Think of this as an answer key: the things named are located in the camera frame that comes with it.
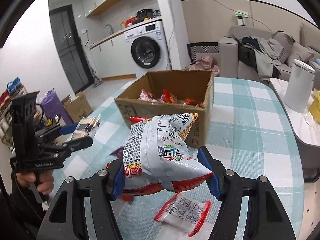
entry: gray pillow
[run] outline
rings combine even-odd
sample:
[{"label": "gray pillow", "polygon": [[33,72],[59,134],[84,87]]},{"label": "gray pillow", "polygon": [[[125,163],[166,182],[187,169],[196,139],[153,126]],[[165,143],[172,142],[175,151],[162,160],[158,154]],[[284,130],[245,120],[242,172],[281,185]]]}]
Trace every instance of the gray pillow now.
[{"label": "gray pillow", "polygon": [[307,63],[313,57],[313,55],[314,52],[295,42],[293,44],[292,51],[289,57],[287,58],[287,65],[289,67],[292,67],[294,59],[298,59],[304,63]]},{"label": "gray pillow", "polygon": [[292,35],[288,35],[282,31],[277,31],[272,38],[278,41],[283,47],[278,59],[281,63],[284,63],[292,51],[294,39],[292,38]]}]

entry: yellow bag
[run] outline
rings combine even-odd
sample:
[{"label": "yellow bag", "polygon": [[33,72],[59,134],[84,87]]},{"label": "yellow bag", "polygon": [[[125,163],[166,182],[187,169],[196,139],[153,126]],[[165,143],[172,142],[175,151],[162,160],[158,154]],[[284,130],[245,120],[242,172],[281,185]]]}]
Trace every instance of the yellow bag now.
[{"label": "yellow bag", "polygon": [[312,114],[313,118],[320,123],[320,91],[314,91],[315,100],[313,100],[312,105],[309,108],[310,114]]}]

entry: faucet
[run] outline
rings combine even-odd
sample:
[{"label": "faucet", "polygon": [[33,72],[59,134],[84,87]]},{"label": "faucet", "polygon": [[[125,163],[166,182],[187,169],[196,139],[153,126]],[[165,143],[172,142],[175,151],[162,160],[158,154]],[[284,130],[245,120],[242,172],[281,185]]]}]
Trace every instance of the faucet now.
[{"label": "faucet", "polygon": [[107,28],[107,26],[110,26],[110,35],[114,34],[115,31],[114,31],[113,27],[111,26],[111,24],[107,24],[104,28]]}]

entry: human hand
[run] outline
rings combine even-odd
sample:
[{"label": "human hand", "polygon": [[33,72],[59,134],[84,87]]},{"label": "human hand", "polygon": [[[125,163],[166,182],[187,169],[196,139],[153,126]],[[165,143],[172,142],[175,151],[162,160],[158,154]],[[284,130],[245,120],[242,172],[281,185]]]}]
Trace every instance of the human hand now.
[{"label": "human hand", "polygon": [[[41,171],[39,174],[40,184],[37,186],[37,190],[43,195],[48,195],[53,190],[54,179],[52,177],[53,170]],[[29,188],[29,182],[35,182],[36,176],[32,171],[23,171],[17,173],[18,183],[22,187]]]}]

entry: checkered tablecloth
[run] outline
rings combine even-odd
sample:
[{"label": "checkered tablecloth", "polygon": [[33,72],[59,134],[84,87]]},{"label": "checkered tablecloth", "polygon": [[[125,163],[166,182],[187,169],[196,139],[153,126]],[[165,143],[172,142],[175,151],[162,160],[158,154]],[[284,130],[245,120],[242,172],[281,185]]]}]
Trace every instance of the checkered tablecloth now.
[{"label": "checkered tablecloth", "polygon": [[[132,82],[108,98],[94,115],[101,114],[101,125],[93,145],[74,153],[65,167],[55,170],[54,192],[67,176],[76,179],[91,177],[114,157],[110,153],[126,142],[129,128],[114,103]],[[265,175],[278,193],[298,237],[303,215],[304,188],[298,148],[287,117],[273,91],[265,85],[241,79],[214,78],[214,104],[207,138],[207,148],[213,158],[221,160],[240,176],[256,179]],[[189,147],[197,157],[197,149]],[[208,239],[217,218],[220,203],[210,195],[204,182],[185,192],[189,197],[212,207],[200,232],[193,239]],[[150,196],[137,196],[132,203],[121,199],[112,203],[114,214],[125,240],[188,239],[168,224],[155,222],[156,213],[173,193],[163,190]],[[95,239],[89,198],[86,198],[86,217],[90,239]],[[242,239],[246,222],[248,197],[242,201],[236,239]]]}]

